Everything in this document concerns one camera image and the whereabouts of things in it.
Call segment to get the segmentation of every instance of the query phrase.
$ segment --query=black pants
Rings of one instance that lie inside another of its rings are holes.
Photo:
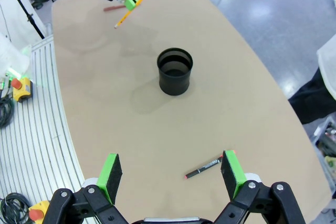
[[[336,100],[324,85],[320,69],[288,101],[302,124],[336,111]]]

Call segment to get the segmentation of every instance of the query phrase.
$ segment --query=striped white surface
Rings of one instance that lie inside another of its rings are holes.
[[[51,200],[58,188],[78,191],[84,182],[60,95],[53,39],[33,46],[33,98],[15,103],[11,124],[1,129],[1,198],[17,192],[34,205]]]

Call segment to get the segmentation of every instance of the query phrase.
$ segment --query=screw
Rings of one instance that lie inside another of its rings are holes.
[[[279,185],[277,185],[277,189],[279,190],[279,191],[281,191],[281,190],[283,190],[283,185],[281,185],[281,184],[279,184]]]
[[[253,182],[248,183],[248,187],[253,189],[256,188],[256,184],[254,184]]]

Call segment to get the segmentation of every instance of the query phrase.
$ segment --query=black cup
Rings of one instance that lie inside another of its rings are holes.
[[[169,48],[160,53],[157,60],[161,90],[169,95],[183,94],[189,87],[191,55],[180,48]]]

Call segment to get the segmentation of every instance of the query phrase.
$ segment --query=black marker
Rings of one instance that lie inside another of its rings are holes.
[[[201,168],[197,169],[197,170],[194,170],[192,171],[191,173],[188,173],[187,175],[185,175],[184,177],[187,179],[187,178],[191,178],[192,176],[195,176],[207,169],[209,169],[210,167],[213,167],[214,165],[217,165],[219,164],[221,161],[222,161],[222,158],[223,158],[223,155],[220,156],[219,158],[211,161],[210,163],[208,163],[207,165],[205,166],[202,166]]]

